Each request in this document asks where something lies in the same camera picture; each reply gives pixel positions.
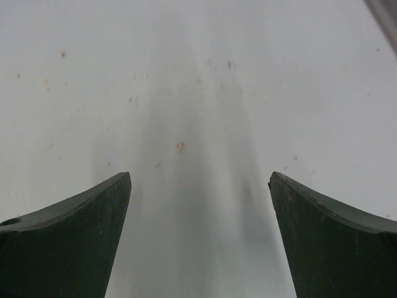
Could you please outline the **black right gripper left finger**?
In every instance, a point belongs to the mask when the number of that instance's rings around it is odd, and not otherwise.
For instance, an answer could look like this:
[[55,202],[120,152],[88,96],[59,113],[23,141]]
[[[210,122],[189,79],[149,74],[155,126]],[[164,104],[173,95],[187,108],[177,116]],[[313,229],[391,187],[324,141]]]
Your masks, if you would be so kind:
[[118,173],[1,222],[1,297],[104,297],[130,202]]

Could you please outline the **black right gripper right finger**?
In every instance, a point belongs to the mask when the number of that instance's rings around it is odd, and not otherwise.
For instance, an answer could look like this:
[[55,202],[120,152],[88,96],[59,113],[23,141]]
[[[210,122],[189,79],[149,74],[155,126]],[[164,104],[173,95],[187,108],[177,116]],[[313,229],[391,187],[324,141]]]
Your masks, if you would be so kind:
[[396,222],[274,172],[269,189],[297,297],[396,297]]

